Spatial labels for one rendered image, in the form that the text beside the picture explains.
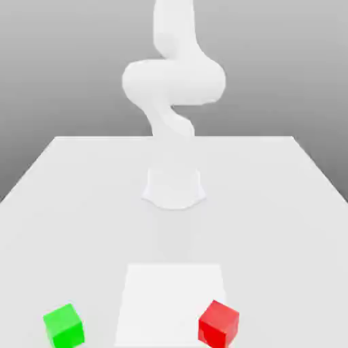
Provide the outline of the small red cube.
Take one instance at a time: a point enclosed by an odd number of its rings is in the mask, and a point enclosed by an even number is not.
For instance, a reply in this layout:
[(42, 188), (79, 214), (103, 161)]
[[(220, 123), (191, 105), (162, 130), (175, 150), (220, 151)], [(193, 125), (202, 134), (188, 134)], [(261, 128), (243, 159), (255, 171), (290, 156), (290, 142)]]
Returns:
[(198, 340), (211, 348), (228, 348), (239, 331), (240, 313), (213, 300), (198, 320)]

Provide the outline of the small green cube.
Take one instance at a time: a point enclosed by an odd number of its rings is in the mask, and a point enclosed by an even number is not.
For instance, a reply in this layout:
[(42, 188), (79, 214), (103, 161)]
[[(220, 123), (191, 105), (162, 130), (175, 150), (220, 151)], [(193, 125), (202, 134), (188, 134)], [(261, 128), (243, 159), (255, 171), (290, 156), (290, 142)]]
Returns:
[(76, 348), (85, 342), (84, 327), (72, 304), (66, 304), (43, 316), (52, 348)]

